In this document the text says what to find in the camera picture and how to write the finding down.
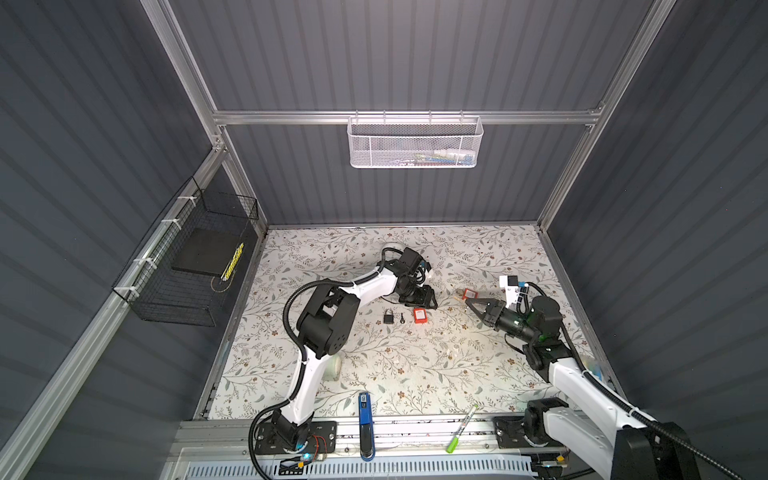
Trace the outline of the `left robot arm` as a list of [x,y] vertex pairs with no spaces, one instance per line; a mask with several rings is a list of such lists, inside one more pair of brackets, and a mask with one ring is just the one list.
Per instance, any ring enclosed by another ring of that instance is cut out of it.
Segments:
[[287,398],[272,409],[270,422],[290,449],[307,443],[326,364],[350,339],[359,308],[395,295],[406,307],[435,309],[434,289],[427,284],[431,271],[417,251],[385,247],[369,273],[347,281],[314,280],[289,296],[282,322],[299,356]]

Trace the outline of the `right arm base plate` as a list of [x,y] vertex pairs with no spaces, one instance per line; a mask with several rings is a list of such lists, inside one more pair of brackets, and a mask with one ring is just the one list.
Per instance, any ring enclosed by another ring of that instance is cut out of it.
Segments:
[[555,440],[530,440],[524,430],[524,417],[500,415],[491,418],[497,445],[501,449],[563,448]]

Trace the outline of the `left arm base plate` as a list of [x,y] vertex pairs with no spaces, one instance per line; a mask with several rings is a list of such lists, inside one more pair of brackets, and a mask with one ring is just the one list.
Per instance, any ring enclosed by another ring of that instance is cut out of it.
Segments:
[[267,420],[256,429],[254,452],[257,455],[288,453],[334,453],[338,423],[335,421],[309,421],[297,428]]

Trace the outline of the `red padlock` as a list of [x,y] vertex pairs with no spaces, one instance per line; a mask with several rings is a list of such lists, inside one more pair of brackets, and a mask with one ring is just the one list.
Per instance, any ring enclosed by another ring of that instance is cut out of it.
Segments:
[[427,310],[424,308],[414,308],[413,318],[415,324],[426,324],[428,322]]
[[478,292],[472,289],[464,289],[461,295],[462,300],[476,299],[478,297],[479,297]]

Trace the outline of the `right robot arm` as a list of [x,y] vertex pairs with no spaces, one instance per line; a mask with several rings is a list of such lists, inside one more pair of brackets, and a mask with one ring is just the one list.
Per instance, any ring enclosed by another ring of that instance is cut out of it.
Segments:
[[529,402],[523,431],[531,444],[558,442],[603,479],[700,478],[678,425],[656,421],[585,368],[553,298],[535,297],[528,311],[491,298],[466,305],[484,325],[520,340],[528,365],[562,394]]

